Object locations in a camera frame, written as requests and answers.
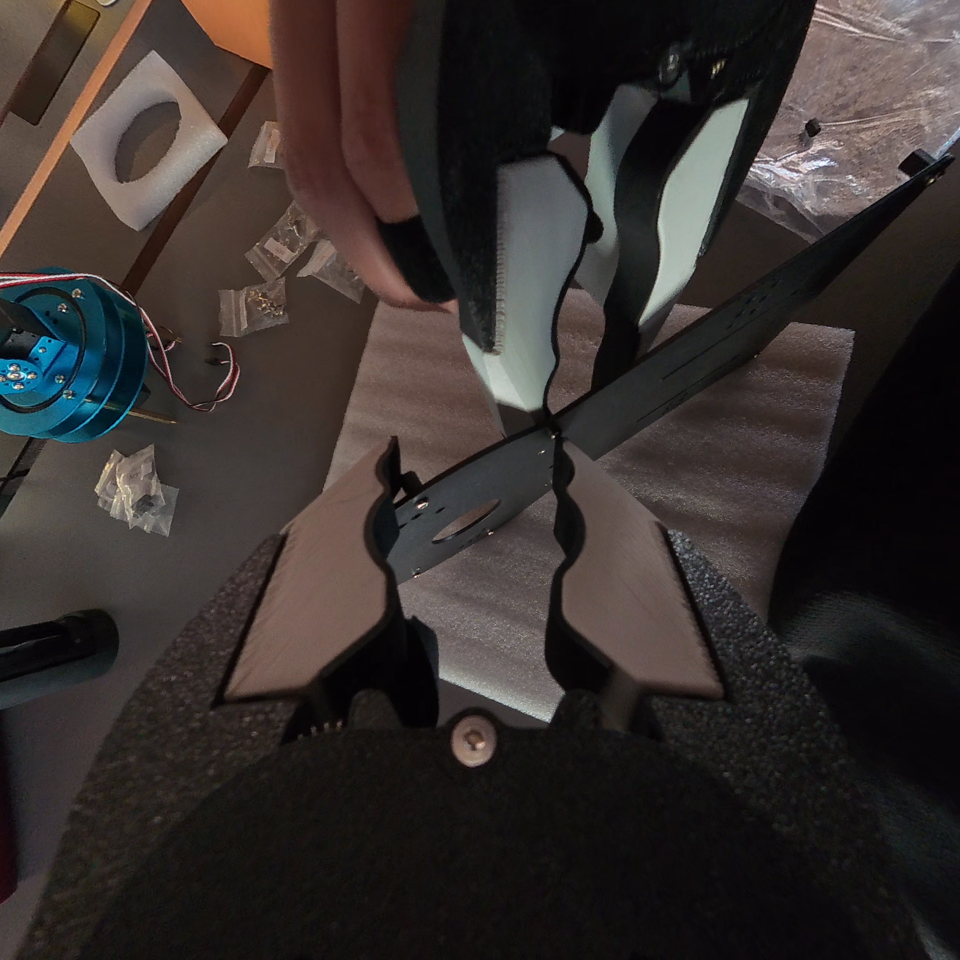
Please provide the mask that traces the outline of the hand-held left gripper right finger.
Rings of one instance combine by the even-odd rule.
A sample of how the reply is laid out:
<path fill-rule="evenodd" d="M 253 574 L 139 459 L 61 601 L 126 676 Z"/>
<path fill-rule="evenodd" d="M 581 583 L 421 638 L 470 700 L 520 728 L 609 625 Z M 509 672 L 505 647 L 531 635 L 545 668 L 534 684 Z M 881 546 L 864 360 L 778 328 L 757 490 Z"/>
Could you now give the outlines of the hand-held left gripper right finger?
<path fill-rule="evenodd" d="M 555 448 L 546 665 L 594 694 L 601 724 L 656 729 L 648 698 L 725 697 L 722 674 L 661 521 L 570 441 Z"/>

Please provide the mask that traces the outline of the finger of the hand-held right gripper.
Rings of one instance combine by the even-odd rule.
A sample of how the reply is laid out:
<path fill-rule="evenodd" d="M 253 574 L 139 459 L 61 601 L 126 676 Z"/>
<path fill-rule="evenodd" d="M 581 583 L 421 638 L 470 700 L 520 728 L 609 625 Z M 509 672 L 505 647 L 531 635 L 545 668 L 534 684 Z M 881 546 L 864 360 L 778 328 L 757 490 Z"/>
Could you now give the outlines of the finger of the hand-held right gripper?
<path fill-rule="evenodd" d="M 542 415 L 559 363 L 557 316 L 584 250 L 590 196 L 565 158 L 497 170 L 494 346 L 463 343 L 497 415 Z"/>
<path fill-rule="evenodd" d="M 619 87 L 592 135 L 585 185 L 602 233 L 579 284 L 603 307 L 592 388 L 647 350 L 717 225 L 750 98 L 696 105 Z"/>

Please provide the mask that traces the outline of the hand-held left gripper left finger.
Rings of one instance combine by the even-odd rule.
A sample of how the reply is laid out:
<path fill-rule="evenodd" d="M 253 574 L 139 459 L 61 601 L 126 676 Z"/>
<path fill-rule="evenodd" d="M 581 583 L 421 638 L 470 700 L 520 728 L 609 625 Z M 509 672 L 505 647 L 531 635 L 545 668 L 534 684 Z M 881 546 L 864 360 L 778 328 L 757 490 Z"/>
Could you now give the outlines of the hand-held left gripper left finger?
<path fill-rule="evenodd" d="M 338 727 L 360 691 L 378 690 L 402 726 L 437 724 L 437 670 L 387 563 L 400 487 L 391 436 L 288 524 L 224 675 L 224 703 L 295 700 L 298 727 Z"/>

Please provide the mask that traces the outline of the black metal chassis plate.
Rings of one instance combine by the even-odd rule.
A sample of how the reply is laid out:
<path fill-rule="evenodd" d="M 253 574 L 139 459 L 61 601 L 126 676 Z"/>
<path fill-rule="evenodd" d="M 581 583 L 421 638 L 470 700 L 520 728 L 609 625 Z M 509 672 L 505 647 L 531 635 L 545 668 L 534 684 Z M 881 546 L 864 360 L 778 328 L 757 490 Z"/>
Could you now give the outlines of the black metal chassis plate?
<path fill-rule="evenodd" d="M 641 356 L 606 387 L 435 476 L 394 508 L 400 535 L 387 556 L 401 584 L 538 500 L 552 484 L 554 438 L 593 460 L 757 356 L 922 193 L 953 156 L 930 162 L 888 195 L 725 304 Z"/>

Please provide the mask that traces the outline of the large clear plastic bag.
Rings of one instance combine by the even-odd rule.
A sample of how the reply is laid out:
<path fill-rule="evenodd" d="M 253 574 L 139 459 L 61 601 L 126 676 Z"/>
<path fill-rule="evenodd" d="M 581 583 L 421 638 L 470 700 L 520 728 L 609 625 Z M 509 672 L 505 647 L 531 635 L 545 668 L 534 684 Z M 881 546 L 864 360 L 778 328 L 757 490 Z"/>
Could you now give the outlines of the large clear plastic bag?
<path fill-rule="evenodd" d="M 814 241 L 899 185 L 912 151 L 958 152 L 958 126 L 958 1 L 817 2 L 738 200 Z"/>

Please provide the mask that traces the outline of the person's right hand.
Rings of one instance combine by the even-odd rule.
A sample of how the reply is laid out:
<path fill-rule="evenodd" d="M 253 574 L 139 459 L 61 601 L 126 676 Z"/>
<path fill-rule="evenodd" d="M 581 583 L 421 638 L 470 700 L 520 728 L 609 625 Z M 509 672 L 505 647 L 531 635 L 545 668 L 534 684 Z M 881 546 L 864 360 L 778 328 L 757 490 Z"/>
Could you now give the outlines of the person's right hand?
<path fill-rule="evenodd" d="M 415 295 L 377 225 L 417 215 L 394 96 L 411 17 L 407 1 L 270 3 L 283 168 L 298 206 L 381 299 L 451 313 L 456 300 Z"/>

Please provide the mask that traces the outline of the white foam sheet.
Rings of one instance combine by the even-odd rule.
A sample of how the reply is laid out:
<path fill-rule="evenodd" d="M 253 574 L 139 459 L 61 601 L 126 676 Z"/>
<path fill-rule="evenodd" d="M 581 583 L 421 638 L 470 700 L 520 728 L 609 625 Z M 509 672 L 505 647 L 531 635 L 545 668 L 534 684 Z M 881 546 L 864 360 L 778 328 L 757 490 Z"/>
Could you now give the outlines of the white foam sheet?
<path fill-rule="evenodd" d="M 778 558 L 819 476 L 855 334 L 791 323 L 766 350 L 617 449 L 601 465 L 669 529 L 686 534 L 766 616 Z M 498 441 L 454 318 L 379 305 L 333 455 L 330 484 L 397 435 L 423 481 Z M 544 664 L 549 586 L 562 554 L 557 502 L 539 499 L 479 544 L 400 587 L 439 641 L 440 678 L 538 721 L 560 688 Z"/>

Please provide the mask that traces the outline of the dark teal object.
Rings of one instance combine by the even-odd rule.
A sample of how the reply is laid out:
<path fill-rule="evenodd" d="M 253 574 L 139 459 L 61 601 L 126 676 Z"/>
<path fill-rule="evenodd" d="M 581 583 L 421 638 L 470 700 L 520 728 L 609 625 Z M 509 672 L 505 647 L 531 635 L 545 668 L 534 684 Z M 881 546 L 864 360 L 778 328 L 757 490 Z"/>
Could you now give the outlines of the dark teal object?
<path fill-rule="evenodd" d="M 102 676 L 118 652 L 114 619 L 85 609 L 1 631 L 1 708 Z"/>

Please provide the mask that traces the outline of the orange cardboard box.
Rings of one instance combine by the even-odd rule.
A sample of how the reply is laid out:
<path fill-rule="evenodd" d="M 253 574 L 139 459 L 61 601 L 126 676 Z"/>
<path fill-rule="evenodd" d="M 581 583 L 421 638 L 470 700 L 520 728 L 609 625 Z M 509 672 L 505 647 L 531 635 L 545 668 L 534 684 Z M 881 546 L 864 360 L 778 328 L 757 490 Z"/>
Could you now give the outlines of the orange cardboard box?
<path fill-rule="evenodd" d="M 269 1 L 183 1 L 219 48 L 272 68 Z"/>

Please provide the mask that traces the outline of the scattered small screw bags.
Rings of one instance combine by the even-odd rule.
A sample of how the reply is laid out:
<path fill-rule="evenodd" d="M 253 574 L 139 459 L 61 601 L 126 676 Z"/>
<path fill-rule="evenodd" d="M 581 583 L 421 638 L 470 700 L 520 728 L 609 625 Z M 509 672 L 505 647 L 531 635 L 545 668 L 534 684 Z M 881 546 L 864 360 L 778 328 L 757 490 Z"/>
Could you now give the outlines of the scattered small screw bags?
<path fill-rule="evenodd" d="M 307 247 L 313 247 L 313 254 L 297 276 L 314 278 L 354 303 L 361 302 L 365 282 L 297 203 L 291 202 L 271 231 L 246 255 L 263 282 L 239 291 L 219 291 L 222 338 L 237 339 L 289 320 L 285 273 Z M 146 454 L 138 452 L 123 459 L 114 451 L 95 491 L 99 506 L 115 520 L 125 520 L 130 529 L 137 527 L 145 532 L 169 534 L 174 490 L 157 480 Z"/>

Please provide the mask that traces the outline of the white foam insert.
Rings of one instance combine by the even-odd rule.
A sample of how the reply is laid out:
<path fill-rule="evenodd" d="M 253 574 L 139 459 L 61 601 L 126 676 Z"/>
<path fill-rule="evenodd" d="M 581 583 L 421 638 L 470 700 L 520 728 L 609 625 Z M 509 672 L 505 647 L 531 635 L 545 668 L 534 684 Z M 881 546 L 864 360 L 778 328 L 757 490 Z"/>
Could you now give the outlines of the white foam insert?
<path fill-rule="evenodd" d="M 176 103 L 179 111 L 173 144 L 146 175 L 120 182 L 115 168 L 120 139 L 141 113 L 161 103 Z M 78 128 L 70 143 L 114 215 L 139 232 L 226 142 L 175 70 L 151 51 Z"/>

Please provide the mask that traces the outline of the blue round metal part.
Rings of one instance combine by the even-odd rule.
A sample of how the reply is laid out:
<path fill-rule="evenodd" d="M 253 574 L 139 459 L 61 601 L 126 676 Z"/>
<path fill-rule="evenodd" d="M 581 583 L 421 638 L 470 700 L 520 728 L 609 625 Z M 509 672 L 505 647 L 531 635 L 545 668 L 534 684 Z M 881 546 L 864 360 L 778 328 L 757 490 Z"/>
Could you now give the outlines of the blue round metal part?
<path fill-rule="evenodd" d="M 149 340 L 141 312 L 109 281 L 47 268 L 2 274 L 1 430 L 83 442 L 123 419 L 104 404 L 135 407 Z"/>

